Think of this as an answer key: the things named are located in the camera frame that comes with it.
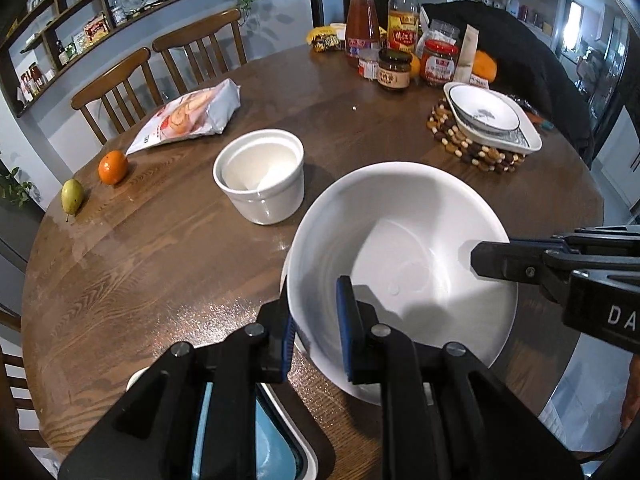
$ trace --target wooden trivet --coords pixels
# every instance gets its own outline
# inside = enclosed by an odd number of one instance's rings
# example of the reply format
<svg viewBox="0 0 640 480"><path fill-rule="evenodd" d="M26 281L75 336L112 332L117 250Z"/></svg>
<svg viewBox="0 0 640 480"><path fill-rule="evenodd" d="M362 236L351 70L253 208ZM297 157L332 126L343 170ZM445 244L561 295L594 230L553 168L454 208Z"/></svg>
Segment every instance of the wooden trivet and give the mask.
<svg viewBox="0 0 640 480"><path fill-rule="evenodd" d="M507 150L498 150L493 146L480 144L469 139L458 127L449 102L443 98L433 107L427 128L433 138L444 145L444 149L456 155L465 164L471 164L480 171L495 173L513 172L524 161L526 155Z"/></svg>

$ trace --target wall shelf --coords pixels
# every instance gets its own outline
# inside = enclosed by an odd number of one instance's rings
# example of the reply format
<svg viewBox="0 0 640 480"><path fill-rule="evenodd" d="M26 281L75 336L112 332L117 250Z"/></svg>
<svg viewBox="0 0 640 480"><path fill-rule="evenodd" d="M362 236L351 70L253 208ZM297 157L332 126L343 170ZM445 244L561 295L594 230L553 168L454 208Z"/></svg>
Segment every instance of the wall shelf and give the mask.
<svg viewBox="0 0 640 480"><path fill-rule="evenodd" d="M17 27L4 39L4 41L0 43L0 84L2 87L2 93L4 94L7 102L10 104L10 107L12 108L16 117L23 116L33 106L33 104L40 97L42 97L44 92L46 92L47 89L49 89L53 85L53 83L55 83L73 65L80 61L95 47L102 44L104 41L107 41L109 38L112 38L121 30L129 27L129 25L132 25L133 23L149 16L150 14L153 14L157 10L164 9L166 6L180 0L167 0L164 2L159 2L158 4L151 6L146 10L143 10L134 18L127 20L125 23L122 23L117 27L114 26L113 16L111 15L111 9L108 1L98 0L100 2L100 6L102 7L102 12L104 13L107 19L107 23L110 27L109 33L99 41L83 50L80 54L71 59L66 65L62 66L57 56L57 28L94 1L95 0L78 0L75 3L69 5L67 0L42 0L31 12L28 12L23 17L23 19L20 20ZM31 23L33 23L34 20L50 6L54 7L54 13L57 16L49 23L47 23L47 25L36 35L36 37L20 51L20 53L25 54L28 51L38 47L39 45L44 44L47 57L49 57L50 63L52 67L56 69L57 73L51 79L51 81L47 82L45 87L36 97L34 97L30 102L26 103L22 108L20 108L22 104L17 100L16 97L16 91L20 87L20 79L18 78L14 64L11 60L9 47L11 47L11 45L15 43L20 35L25 30L27 30L29 25L31 25Z"/></svg>
<svg viewBox="0 0 640 480"><path fill-rule="evenodd" d="M131 18L130 20L127 20L125 23L119 25L118 27L116 27L115 29L111 30L106 36L104 36L103 38L100 38L100 40L96 41L94 44L92 44L91 46L87 47L86 49L84 49L80 54L78 54L77 56L75 56L73 59L69 60L69 62L62 67L62 69L59 70L59 72L53 77L53 79L51 79L51 81L49 81L45 87L40 91L40 93L38 95L36 95L36 97L34 97L30 102L28 102L24 108L22 110L20 110L19 112L16 113L16 117L22 117L27 110L29 110L29 108L31 108L31 106L33 106L33 104L40 98L42 97L42 95L44 94L44 92L47 91L47 89L50 88L50 86L55 83L60 77L62 77L62 75L64 75L64 73L69 70L73 65L75 65L78 61L80 61L84 56L86 56L88 53L90 53L94 48L96 48L98 45L102 44L103 42L107 41L109 38L112 38L113 36L115 36L117 33L119 33L121 30L124 30L125 28L129 27L129 25L132 25L133 23L142 20L143 18L146 18L147 16L149 16L150 14L153 14L154 12L160 10L160 9L164 9L165 7L177 2L179 0L167 0L165 2L161 2L160 4L154 5L153 7L150 7L147 10L143 10L142 12L140 12L139 15L135 16L134 18Z"/></svg>
<svg viewBox="0 0 640 480"><path fill-rule="evenodd" d="M31 25L38 16L52 5L53 0L41 0L31 12L20 20L17 27L15 27L14 30L4 38L4 41L0 44L0 48L14 44L15 40L17 40L18 37L27 30L27 27L29 27L29 25Z"/></svg>

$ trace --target bowl rim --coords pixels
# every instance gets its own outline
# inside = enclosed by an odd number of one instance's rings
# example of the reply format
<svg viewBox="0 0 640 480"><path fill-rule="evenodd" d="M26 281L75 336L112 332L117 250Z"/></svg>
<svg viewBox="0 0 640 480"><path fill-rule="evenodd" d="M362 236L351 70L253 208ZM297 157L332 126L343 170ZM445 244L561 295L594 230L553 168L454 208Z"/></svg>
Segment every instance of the bowl rim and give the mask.
<svg viewBox="0 0 640 480"><path fill-rule="evenodd" d="M329 187L327 187L320 194L320 196L315 200L315 202L313 202L311 206L309 206L309 209L307 210L302 221L300 222L300 225L296 231L294 239L291 243L291 247L289 249L288 255L290 256L290 258L289 258L289 270L287 271L287 274L290 273L291 269L300 268L300 264L301 264L300 260L302 259L302 255L304 253L304 247L302 247L302 243L303 243L302 240L305 240L311 234L311 232L313 231L316 218L322 214L322 212L325 209L325 205L329 202L329 200L332 200L338 192L348 187L351 187L353 184L356 184L357 182L364 180L364 178L367 178L372 174L375 174L375 175L405 174L405 175L411 175L411 176L423 175L423 176L432 177L435 180L440 180L442 182L445 182L446 184L457 187L462 193L464 193L472 202L474 202L478 206L478 209L480 210L480 212L486 216L486 218L489 220L489 222L492 225L495 226L497 238L498 238L496 241L497 242L509 241L507 232L505 231L504 226L502 225L502 222L498 218L498 215L491 208L491 206L488 205L486 200L484 200L484 198L482 198L482 196L475 189L469 186L469 184L467 184L466 182L463 182L462 180L458 179L457 177L453 176L450 173L447 173L446 171L440 170L439 168L435 168L433 166L429 166L427 164L421 164L418 162L404 162L404 161L380 162L378 164L371 164L370 166L364 166L362 168L358 168L357 170L354 170L351 173L348 173L345 176L339 178L334 183L332 183ZM306 322L302 309L300 309L300 305L302 304L302 302L300 301L301 298L299 297L299 294L294 288L294 285L295 284L293 280L287 279L287 298L289 299L289 311L298 327L298 334L301 337L302 343L305 346L307 356L310 359L310 361L314 364L316 368L318 368L318 370L320 370L320 372L327 378L327 380L335 384L338 388L343 390L345 393L348 393L366 402L373 402L372 400L366 398L366 396L363 396L357 386L353 386L351 383L349 383L346 378L346 375L343 374L343 377L336 378L334 374L333 366L331 366L330 369L324 369L326 367L324 365L321 366L320 364L318 364L318 362L316 362L316 360L312 357L314 353L314 349L319 347L319 345L317 343L316 338L314 337L311 338L313 344L311 345L308 344L309 334L312 333L313 327L309 325L308 322ZM502 345L500 346L500 349L497 352L491 364L495 363L498 356L502 353L502 350L504 349L504 346L508 341L509 334L511 334L511 330L513 329L513 323L515 321L516 311L518 308L518 295L519 295L519 290L516 285L513 317L511 318L510 327L507 332L508 335L505 338Z"/></svg>
<svg viewBox="0 0 640 480"><path fill-rule="evenodd" d="M238 149L241 145L248 144L252 140L258 139L269 139L270 137L285 139L291 144L295 145L295 150L292 150L296 155L296 167L289 174L281 178L279 181L271 184L269 187L266 187L261 190L257 189L233 189L227 186L222 180L222 163L228 158L228 155L233 150ZM216 160L213 163L213 180L216 185L228 196L238 197L238 198L265 198L267 196L271 196L275 190L279 190L280 187L283 187L284 183L287 183L289 180L293 180L295 176L298 174L300 168L303 165L305 158L305 149L302 145L302 141L297 138L291 132L287 130L281 130L279 128L264 128L261 130L254 130L252 132L248 132L239 136L238 138L232 140L228 145L226 145L220 153L216 157Z"/></svg>
<svg viewBox="0 0 640 480"><path fill-rule="evenodd" d="M473 91L473 92L475 92L475 91L484 92L485 95L487 95L487 97L489 99L493 100L494 102L499 102L500 106L504 106L504 107L506 107L505 109L508 108L510 110L510 112L513 114L513 117L515 117L515 119L517 121L517 126L514 127L514 128L501 128L500 126L493 126L492 124L487 124L484 121L481 121L480 119L476 119L475 117L473 117L472 114L467 112L460 105L460 102L455 99L455 95L451 94L452 91L455 92L455 90L454 90L455 88L461 88L461 89L465 89L467 91L468 91L468 89L471 89L471 91ZM516 110L514 110L509 103L503 101L497 95L494 95L490 90L487 90L486 88L480 88L478 86L473 86L473 85L469 85L469 84L456 85L456 86L453 86L450 89L449 96L450 96L451 101L453 102L453 104L458 108L458 110L462 111L462 113L465 115L465 117L467 117L468 120L471 121L473 124L476 124L479 128L486 128L490 132L512 132L512 131L517 130L520 127L520 117L518 117L518 113L516 112Z"/></svg>

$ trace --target window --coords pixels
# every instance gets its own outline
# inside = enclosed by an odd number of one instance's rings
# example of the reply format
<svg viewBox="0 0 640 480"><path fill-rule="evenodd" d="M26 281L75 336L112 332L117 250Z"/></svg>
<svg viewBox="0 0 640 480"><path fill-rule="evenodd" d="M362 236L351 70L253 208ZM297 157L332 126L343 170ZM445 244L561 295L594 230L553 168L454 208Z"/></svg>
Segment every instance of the window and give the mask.
<svg viewBox="0 0 640 480"><path fill-rule="evenodd" d="M565 49L575 50L575 46L578 43L578 37L580 36L580 24L582 23L582 11L583 8L576 2L571 2L571 9L569 10L569 20L564 26L564 44Z"/></svg>

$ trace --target black cloth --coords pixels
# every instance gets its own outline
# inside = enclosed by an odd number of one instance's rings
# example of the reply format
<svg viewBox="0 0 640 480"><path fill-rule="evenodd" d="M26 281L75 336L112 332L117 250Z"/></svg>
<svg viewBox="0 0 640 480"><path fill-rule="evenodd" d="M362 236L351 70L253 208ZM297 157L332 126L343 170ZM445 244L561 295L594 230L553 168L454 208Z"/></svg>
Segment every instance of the black cloth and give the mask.
<svg viewBox="0 0 640 480"><path fill-rule="evenodd" d="M508 12L481 2L423 7L430 20L455 25L461 36L467 25L476 28L478 49L498 63L492 89L526 99L562 132L587 166L591 165L594 142L588 104L558 58L526 25Z"/></svg>

